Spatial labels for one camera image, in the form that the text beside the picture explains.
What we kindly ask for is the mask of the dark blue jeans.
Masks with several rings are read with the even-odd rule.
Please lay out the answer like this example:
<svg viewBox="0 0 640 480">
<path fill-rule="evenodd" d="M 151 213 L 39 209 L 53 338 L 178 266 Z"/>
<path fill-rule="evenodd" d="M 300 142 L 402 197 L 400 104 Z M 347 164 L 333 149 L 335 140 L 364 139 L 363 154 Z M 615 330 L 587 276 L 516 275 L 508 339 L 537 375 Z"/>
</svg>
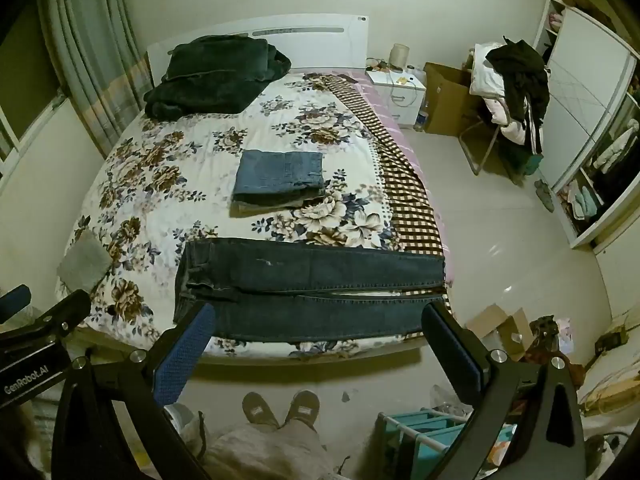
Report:
<svg viewBox="0 0 640 480">
<path fill-rule="evenodd" d="M 244 238 L 191 240 L 175 279 L 175 321 L 214 309 L 216 337 L 334 341 L 416 333 L 442 301 L 442 257 Z"/>
</svg>

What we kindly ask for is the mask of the open cardboard box floor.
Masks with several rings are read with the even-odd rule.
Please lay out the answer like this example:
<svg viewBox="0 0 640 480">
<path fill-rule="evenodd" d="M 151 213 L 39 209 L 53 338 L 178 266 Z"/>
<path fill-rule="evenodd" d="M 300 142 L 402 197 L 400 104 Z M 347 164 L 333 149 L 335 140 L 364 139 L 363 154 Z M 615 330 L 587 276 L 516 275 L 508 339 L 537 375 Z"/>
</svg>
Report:
<svg viewBox="0 0 640 480">
<path fill-rule="evenodd" d="M 500 349 L 513 361 L 519 361 L 534 341 L 523 309 L 507 314 L 492 304 L 465 323 L 488 350 Z"/>
</svg>

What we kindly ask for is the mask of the grey folded cloth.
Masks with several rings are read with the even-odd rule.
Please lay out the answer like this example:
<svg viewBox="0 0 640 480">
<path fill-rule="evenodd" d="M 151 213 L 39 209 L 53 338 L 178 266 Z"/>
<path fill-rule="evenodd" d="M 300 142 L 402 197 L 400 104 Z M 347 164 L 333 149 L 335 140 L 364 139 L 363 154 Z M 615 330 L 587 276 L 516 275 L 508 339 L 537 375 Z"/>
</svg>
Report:
<svg viewBox="0 0 640 480">
<path fill-rule="evenodd" d="M 92 231 L 85 230 L 58 265 L 58 278 L 71 292 L 92 292 L 112 264 L 112 256 L 103 244 Z"/>
</svg>

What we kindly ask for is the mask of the person legs beige trousers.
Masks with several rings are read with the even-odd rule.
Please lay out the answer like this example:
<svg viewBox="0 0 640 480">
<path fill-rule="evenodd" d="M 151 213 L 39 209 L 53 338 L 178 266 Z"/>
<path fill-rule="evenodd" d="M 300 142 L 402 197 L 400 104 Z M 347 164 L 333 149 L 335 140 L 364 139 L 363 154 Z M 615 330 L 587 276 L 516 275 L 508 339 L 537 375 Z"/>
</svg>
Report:
<svg viewBox="0 0 640 480">
<path fill-rule="evenodd" d="M 242 400 L 246 422 L 210 432 L 203 414 L 180 430 L 180 437 L 212 479 L 329 479 L 333 460 L 314 424 L 320 400 L 310 390 L 292 397 L 279 422 L 257 392 Z"/>
</svg>

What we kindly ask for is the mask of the white wardrobe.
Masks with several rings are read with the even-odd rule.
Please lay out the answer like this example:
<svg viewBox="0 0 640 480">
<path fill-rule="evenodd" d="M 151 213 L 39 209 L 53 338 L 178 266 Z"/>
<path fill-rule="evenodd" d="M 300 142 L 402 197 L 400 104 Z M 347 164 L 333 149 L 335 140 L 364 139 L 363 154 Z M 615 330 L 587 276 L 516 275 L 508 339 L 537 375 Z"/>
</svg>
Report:
<svg viewBox="0 0 640 480">
<path fill-rule="evenodd" d="M 590 0 L 546 0 L 535 48 L 550 70 L 539 169 L 576 248 L 639 196 L 639 53 Z"/>
</svg>

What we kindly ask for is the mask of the folded blue jeans stack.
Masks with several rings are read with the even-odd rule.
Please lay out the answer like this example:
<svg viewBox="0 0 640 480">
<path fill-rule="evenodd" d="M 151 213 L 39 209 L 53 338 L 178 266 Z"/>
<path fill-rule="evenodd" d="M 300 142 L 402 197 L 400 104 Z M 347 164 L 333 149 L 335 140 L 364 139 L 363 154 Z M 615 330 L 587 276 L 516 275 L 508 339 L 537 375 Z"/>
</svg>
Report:
<svg viewBox="0 0 640 480">
<path fill-rule="evenodd" d="M 323 156 L 317 152 L 244 151 L 232 202 L 250 209 L 293 206 L 323 194 Z"/>
</svg>

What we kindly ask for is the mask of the cardboard box by nightstand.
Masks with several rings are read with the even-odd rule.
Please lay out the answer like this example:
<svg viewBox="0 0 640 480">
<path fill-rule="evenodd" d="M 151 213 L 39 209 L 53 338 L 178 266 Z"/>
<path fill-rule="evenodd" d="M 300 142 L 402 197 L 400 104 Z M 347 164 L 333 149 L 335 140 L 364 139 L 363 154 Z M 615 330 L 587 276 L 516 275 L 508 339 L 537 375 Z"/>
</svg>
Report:
<svg viewBox="0 0 640 480">
<path fill-rule="evenodd" d="M 426 133 L 458 136 L 480 118 L 482 99 L 470 93 L 471 74 L 467 70 L 426 63 Z"/>
</svg>

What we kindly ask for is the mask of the grey green curtain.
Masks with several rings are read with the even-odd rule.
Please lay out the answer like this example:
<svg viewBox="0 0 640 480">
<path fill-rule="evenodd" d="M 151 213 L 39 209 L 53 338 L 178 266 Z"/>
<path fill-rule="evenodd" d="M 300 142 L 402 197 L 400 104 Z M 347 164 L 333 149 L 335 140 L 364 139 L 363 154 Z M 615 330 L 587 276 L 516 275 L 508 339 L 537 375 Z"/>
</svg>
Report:
<svg viewBox="0 0 640 480">
<path fill-rule="evenodd" d="M 65 93 L 102 155 L 152 88 L 125 0 L 38 0 L 44 39 Z"/>
</svg>

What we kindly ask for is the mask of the chair with clothes pile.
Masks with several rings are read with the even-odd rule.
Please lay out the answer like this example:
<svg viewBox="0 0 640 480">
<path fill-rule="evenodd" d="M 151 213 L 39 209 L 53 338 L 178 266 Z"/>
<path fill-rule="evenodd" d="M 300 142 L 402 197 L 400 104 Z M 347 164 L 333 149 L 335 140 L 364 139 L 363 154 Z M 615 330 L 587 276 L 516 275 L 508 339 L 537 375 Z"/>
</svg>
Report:
<svg viewBox="0 0 640 480">
<path fill-rule="evenodd" d="M 550 70 L 526 41 L 474 44 L 468 57 L 469 94 L 480 100 L 478 122 L 491 129 L 488 151 L 497 150 L 515 181 L 532 176 L 544 159 L 544 118 Z"/>
</svg>

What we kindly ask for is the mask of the floral bed blanket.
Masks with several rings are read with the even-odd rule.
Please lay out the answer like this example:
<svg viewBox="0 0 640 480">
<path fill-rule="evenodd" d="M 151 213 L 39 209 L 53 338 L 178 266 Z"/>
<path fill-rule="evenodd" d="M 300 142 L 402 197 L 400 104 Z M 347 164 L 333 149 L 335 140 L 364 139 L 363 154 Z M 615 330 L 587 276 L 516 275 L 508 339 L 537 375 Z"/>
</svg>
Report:
<svg viewBox="0 0 640 480">
<path fill-rule="evenodd" d="M 58 267 L 58 298 L 81 287 L 89 330 L 145 349 L 211 304 L 206 356 L 236 362 L 404 350 L 448 306 L 420 171 L 334 74 L 289 74 L 238 114 L 137 117 Z"/>
</svg>

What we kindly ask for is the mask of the dark green folded blanket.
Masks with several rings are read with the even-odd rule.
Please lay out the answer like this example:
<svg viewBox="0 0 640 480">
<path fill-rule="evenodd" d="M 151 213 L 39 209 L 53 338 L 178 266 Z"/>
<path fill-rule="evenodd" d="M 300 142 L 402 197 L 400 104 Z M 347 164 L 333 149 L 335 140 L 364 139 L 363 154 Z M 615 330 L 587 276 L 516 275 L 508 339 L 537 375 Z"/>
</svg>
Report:
<svg viewBox="0 0 640 480">
<path fill-rule="evenodd" d="M 144 95 L 145 115 L 174 122 L 192 114 L 239 114 L 291 66 L 265 39 L 196 38 L 172 49 L 165 75 Z"/>
</svg>

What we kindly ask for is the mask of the white nightstand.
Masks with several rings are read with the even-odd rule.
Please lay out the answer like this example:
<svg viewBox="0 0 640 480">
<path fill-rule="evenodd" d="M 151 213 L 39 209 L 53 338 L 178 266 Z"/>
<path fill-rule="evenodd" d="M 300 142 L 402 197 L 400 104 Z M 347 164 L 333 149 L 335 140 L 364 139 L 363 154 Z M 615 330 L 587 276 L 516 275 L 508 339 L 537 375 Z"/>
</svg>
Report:
<svg viewBox="0 0 640 480">
<path fill-rule="evenodd" d="M 420 79 L 406 70 L 368 70 L 367 75 L 395 122 L 412 127 L 425 98 L 426 89 Z"/>
</svg>

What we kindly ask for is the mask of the cream thread spool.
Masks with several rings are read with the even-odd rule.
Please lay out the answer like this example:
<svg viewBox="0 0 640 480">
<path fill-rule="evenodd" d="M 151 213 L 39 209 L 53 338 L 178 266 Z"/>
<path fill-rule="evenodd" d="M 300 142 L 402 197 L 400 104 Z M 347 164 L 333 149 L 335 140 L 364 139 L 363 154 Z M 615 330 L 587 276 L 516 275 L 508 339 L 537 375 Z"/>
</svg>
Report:
<svg viewBox="0 0 640 480">
<path fill-rule="evenodd" d="M 405 44 L 394 44 L 390 49 L 388 62 L 394 70 L 404 70 L 408 63 L 410 49 Z"/>
</svg>

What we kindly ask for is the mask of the white headboard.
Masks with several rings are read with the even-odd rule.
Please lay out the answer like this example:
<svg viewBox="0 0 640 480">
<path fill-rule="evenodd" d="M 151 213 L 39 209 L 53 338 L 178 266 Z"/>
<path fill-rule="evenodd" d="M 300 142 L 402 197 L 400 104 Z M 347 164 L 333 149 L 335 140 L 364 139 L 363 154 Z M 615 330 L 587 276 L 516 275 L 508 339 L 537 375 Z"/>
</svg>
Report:
<svg viewBox="0 0 640 480">
<path fill-rule="evenodd" d="M 209 25 L 151 44 L 146 51 L 152 81 L 159 84 L 178 44 L 212 35 L 265 39 L 299 68 L 366 67 L 370 20 L 364 15 L 302 13 L 248 18 Z"/>
</svg>

